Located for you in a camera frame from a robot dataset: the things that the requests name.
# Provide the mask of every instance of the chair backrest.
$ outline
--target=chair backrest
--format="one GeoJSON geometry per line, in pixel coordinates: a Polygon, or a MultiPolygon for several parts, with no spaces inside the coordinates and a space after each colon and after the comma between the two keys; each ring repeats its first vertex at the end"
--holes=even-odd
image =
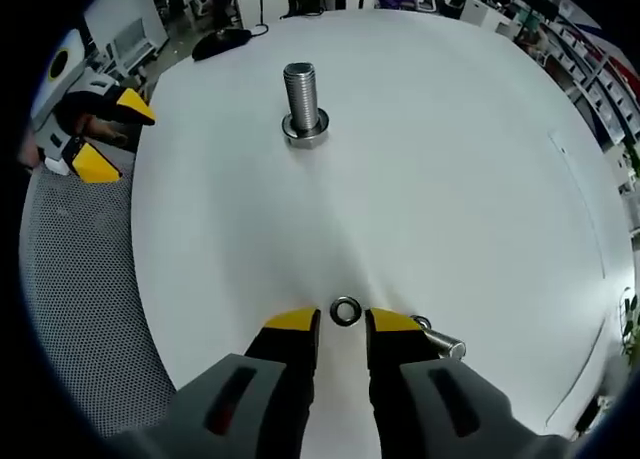
{"type": "Polygon", "coordinates": [[[175,389],[142,310],[130,233],[134,155],[96,147],[123,173],[85,184],[37,169],[20,231],[25,301],[54,371],[103,436],[155,424],[175,389]]]}

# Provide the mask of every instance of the round white table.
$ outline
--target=round white table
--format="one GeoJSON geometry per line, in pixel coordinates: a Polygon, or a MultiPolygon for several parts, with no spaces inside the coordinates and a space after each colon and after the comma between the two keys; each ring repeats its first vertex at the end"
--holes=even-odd
{"type": "Polygon", "coordinates": [[[631,246],[592,133],[515,45],[414,13],[292,18],[175,65],[152,106],[132,240],[177,388],[243,353],[270,316],[317,305],[303,457],[376,457],[363,321],[328,316],[351,295],[427,316],[466,342],[465,362],[516,418],[570,429],[602,373],[594,344],[633,288],[631,246]],[[280,126],[282,70],[300,61],[315,65],[331,121],[312,151],[289,149],[280,126]]]}

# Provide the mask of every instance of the white table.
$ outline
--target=white table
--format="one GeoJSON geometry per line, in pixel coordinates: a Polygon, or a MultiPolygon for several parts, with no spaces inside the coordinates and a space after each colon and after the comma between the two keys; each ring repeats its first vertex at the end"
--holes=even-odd
{"type": "Polygon", "coordinates": [[[364,324],[340,329],[327,313],[348,294],[426,315],[467,343],[466,363],[518,419],[570,429],[616,335],[605,319],[633,288],[632,253],[588,126],[515,45],[415,13],[287,19],[178,63],[152,106],[132,237],[176,387],[243,353],[270,316],[315,304],[325,315],[303,457],[375,457],[364,324]],[[314,63],[330,116],[313,151],[288,149],[280,128],[282,69],[295,61],[314,63]]]}

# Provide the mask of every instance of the gray mesh chair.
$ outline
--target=gray mesh chair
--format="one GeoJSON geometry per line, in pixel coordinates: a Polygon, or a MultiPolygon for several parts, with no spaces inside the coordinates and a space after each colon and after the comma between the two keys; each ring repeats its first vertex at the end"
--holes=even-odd
{"type": "Polygon", "coordinates": [[[96,144],[123,172],[84,184],[40,168],[20,231],[27,309],[61,383],[104,437],[155,424],[175,389],[144,317],[131,249],[134,155],[96,144]]]}

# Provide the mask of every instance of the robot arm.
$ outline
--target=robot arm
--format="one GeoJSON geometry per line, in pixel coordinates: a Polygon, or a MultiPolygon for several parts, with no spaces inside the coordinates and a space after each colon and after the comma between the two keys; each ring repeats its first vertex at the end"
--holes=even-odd
{"type": "Polygon", "coordinates": [[[121,174],[77,130],[90,114],[125,124],[155,124],[153,111],[130,88],[86,67],[78,31],[62,42],[47,69],[31,110],[36,145],[51,171],[78,175],[84,182],[113,182],[121,174]]]}

